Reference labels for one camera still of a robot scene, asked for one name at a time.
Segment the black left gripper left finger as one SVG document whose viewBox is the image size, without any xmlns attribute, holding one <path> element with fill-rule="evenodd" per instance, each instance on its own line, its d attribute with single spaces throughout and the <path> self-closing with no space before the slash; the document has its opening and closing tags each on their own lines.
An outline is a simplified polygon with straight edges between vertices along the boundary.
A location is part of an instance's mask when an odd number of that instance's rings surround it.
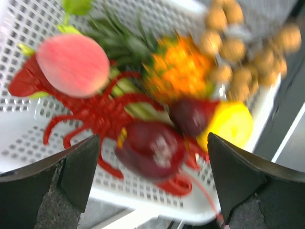
<svg viewBox="0 0 305 229">
<path fill-rule="evenodd" d="M 92 135 L 68 149 L 0 175 L 2 229 L 75 229 L 100 153 Z"/>
</svg>

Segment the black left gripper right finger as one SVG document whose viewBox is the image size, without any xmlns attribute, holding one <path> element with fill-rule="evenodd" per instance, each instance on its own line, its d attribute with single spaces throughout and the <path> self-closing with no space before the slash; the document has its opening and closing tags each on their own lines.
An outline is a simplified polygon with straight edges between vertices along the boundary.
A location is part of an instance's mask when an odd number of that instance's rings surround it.
<svg viewBox="0 0 305 229">
<path fill-rule="evenodd" d="M 305 174 L 209 133 L 208 153 L 224 222 L 231 229 L 303 229 Z"/>
</svg>

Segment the pink peach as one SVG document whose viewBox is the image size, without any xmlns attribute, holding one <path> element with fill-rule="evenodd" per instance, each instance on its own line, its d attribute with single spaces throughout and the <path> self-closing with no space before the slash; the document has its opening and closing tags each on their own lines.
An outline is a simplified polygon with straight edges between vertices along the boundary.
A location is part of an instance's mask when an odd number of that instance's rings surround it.
<svg viewBox="0 0 305 229">
<path fill-rule="evenodd" d="M 102 47 L 80 34 L 59 34 L 42 42 L 36 60 L 47 81 L 72 97 L 87 98 L 108 81 L 110 61 Z"/>
</svg>

